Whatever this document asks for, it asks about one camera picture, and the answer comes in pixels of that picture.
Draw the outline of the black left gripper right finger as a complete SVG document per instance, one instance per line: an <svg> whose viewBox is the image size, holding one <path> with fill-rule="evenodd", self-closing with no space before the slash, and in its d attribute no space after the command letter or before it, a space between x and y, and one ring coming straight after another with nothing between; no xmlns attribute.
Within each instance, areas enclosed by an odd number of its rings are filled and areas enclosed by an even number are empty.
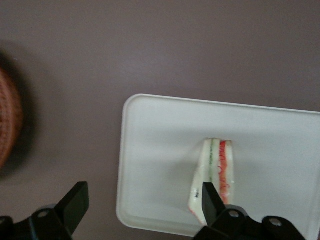
<svg viewBox="0 0 320 240"><path fill-rule="evenodd" d="M262 222L249 217L235 205L225 205L214 185L202 185L202 210L207 226L195 236L195 240L303 240L304 236L287 219L266 216Z"/></svg>

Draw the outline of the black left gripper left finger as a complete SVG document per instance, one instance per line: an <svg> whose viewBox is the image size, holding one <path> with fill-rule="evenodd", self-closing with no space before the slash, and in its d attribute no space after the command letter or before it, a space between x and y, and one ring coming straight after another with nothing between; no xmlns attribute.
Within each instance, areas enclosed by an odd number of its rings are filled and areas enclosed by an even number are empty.
<svg viewBox="0 0 320 240"><path fill-rule="evenodd" d="M89 187L77 182L57 203L43 206L25 220L14 223L8 215L0 217L2 240L71 240L89 209Z"/></svg>

